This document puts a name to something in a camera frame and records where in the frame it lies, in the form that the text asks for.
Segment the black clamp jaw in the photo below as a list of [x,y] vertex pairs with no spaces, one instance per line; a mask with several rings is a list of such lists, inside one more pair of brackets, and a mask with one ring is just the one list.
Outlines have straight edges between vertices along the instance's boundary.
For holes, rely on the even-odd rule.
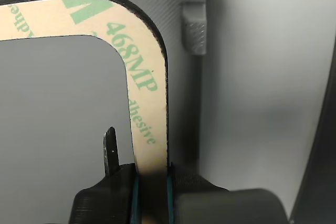
[[[119,166],[116,132],[104,137],[105,177],[80,191],[69,224],[141,223],[139,179],[134,164]],[[228,191],[171,165],[167,178],[169,224],[287,224],[279,199],[261,190]]]

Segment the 3m 468mp adhesive transfer tape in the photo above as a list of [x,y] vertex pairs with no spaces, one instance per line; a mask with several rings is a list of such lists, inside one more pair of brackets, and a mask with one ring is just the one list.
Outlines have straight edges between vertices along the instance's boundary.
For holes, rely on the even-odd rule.
[[126,68],[137,171],[159,174],[166,192],[167,56],[143,11],[127,0],[6,0],[0,2],[0,28],[0,40],[87,35],[109,43]]

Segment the black adhesive edge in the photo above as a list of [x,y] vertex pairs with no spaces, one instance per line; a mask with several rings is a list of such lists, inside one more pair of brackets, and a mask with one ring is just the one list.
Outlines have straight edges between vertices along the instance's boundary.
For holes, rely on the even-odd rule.
[[336,92],[336,89],[333,88],[336,86],[335,84],[336,84],[336,39],[334,42],[334,50],[333,50],[333,55],[332,55],[332,60],[331,60],[330,72],[329,72],[327,87],[325,89],[326,91],[325,91],[325,95],[323,99],[320,118],[319,118],[317,130],[316,130],[316,134],[314,137],[314,142],[313,142],[311,152],[309,155],[309,159],[307,162],[306,170],[303,175],[300,189],[297,194],[297,197],[296,197],[296,200],[295,200],[295,203],[294,203],[291,215],[290,215],[291,223],[295,222],[295,218],[298,215],[299,208],[302,205],[303,195],[305,194],[305,190],[308,187],[307,184],[309,182],[310,176],[312,176],[311,173],[313,170],[314,162],[316,161],[317,156],[319,155],[318,148],[323,141],[324,142],[327,141],[327,139],[323,137],[324,135],[323,133],[324,131],[328,130],[328,129],[325,129],[327,122],[333,120],[332,118],[329,117],[328,112],[330,110],[329,107],[331,106],[330,104],[332,102],[332,94]]
[[[0,6],[2,5],[10,5],[10,4],[18,4],[18,3],[22,3],[22,2],[32,2],[32,1],[39,1],[39,0],[1,0],[0,1]],[[165,61],[165,68],[166,68],[166,110],[167,110],[167,118],[166,118],[166,128],[167,128],[167,167],[169,167],[169,125],[168,125],[168,58],[167,58],[167,51],[166,51],[166,47],[164,44],[164,40],[163,37],[158,29],[158,27],[156,26],[156,24],[153,22],[153,20],[140,8],[138,7],[136,4],[132,3],[129,0],[109,0],[112,2],[115,2],[117,4],[122,5],[123,7],[125,7],[126,9],[128,9],[129,11],[131,11],[132,13],[134,13],[137,17],[139,17],[148,27],[148,29],[153,33],[154,37],[157,39],[157,41],[160,44],[161,47],[161,52],[163,54],[164,57],[164,61]]]

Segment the die-cut adhesive gasket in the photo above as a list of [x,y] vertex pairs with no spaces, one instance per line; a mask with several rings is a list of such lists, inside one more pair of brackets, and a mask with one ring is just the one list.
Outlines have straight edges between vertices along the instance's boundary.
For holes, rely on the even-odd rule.
[[166,175],[167,55],[150,18],[128,0],[0,1],[0,40],[72,35],[95,36],[120,54],[137,171]]

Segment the adhesive tape liner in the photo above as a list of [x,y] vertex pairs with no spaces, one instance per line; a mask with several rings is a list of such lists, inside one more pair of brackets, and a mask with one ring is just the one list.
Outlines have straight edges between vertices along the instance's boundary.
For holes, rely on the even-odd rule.
[[117,50],[126,68],[138,174],[160,174],[165,186],[167,59],[150,19],[126,0],[6,0],[0,4],[0,40],[89,35]]

